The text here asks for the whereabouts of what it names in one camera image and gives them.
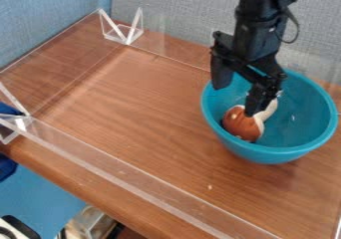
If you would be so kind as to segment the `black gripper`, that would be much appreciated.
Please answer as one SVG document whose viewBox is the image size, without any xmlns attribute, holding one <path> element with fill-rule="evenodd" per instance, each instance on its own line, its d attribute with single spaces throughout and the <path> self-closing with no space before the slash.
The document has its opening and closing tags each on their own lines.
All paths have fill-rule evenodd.
<svg viewBox="0 0 341 239">
<path fill-rule="evenodd" d="M 237 56 L 231 49 L 233 37 L 220 31 L 211 34 L 210 77 L 212 87 L 219 90 L 230 85 L 233 74 L 238 73 L 250 83 L 245 100 L 245 114 L 253 117 L 263 112 L 281 91 L 286 74 L 270 54 L 249 61 Z"/>
</svg>

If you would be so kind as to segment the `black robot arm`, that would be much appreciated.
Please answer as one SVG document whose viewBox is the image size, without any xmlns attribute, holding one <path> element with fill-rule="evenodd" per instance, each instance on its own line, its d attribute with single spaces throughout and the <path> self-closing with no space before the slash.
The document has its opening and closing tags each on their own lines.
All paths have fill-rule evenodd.
<svg viewBox="0 0 341 239">
<path fill-rule="evenodd" d="M 283 39 L 287 21 L 295 27 L 299 23 L 289 6 L 297 0 L 239 0 L 234 10 L 235 27 L 233 35 L 212 32 L 210 48 L 210 77 L 212 87 L 226 88 L 233 75 L 239 74 L 251 88 L 245 100 L 245 115 L 254 116 L 266 110 L 281 92 L 286 73 L 277 63 L 282 43 L 291 44 L 294 38 Z"/>
</svg>

